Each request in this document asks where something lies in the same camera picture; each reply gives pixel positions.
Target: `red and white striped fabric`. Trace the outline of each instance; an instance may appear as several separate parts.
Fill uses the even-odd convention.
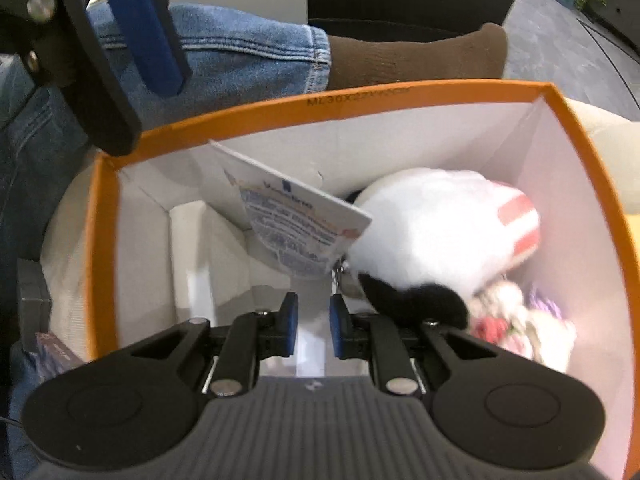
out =
[[[540,215],[519,189],[503,182],[494,185],[498,218],[513,240],[513,256],[504,269],[506,272],[524,262],[540,246]]]

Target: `pink flower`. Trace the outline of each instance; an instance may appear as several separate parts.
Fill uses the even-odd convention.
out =
[[[508,329],[507,320],[487,316],[477,320],[471,335],[495,345],[505,336]]]

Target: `paper tag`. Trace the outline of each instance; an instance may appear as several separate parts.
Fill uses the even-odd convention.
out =
[[[211,142],[251,227],[283,271],[296,278],[327,275],[371,217],[252,158]]]

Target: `box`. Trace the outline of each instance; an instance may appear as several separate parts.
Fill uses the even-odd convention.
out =
[[[203,200],[248,229],[210,139],[339,197],[416,166],[475,170],[523,190],[542,217],[542,246],[514,279],[535,280],[577,327],[569,373],[607,413],[593,464],[611,479],[639,468],[638,259],[611,181],[553,85],[440,81],[298,96],[171,124],[147,132],[132,155],[99,156],[86,225],[91,358],[175,322],[174,206]],[[317,371],[357,373],[332,358],[329,279],[291,288],[299,336],[325,350]],[[272,372],[290,374],[290,364]]]

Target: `ribbed gray surface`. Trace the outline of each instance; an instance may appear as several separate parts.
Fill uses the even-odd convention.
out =
[[[179,446],[116,473],[41,466],[31,480],[604,480],[587,464],[548,472],[487,465],[452,446],[415,399],[369,378],[260,378],[252,393],[210,402]]]

